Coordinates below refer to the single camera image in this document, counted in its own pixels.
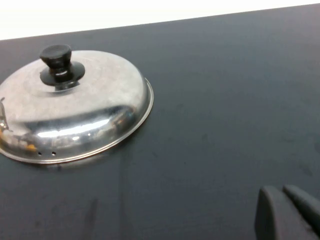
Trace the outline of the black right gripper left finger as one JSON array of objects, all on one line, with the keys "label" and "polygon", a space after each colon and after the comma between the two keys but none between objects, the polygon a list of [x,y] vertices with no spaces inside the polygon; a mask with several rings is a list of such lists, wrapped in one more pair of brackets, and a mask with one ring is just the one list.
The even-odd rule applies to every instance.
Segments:
[{"label": "black right gripper left finger", "polygon": [[274,186],[259,190],[255,221],[257,240],[318,240],[319,226],[310,225],[289,197]]}]

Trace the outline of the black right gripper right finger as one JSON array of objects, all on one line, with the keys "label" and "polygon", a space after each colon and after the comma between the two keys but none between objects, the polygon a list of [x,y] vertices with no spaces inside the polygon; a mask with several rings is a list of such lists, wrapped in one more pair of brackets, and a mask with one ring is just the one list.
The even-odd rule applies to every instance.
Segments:
[{"label": "black right gripper right finger", "polygon": [[320,200],[295,185],[285,185],[283,192],[303,218],[313,227],[320,226]]}]

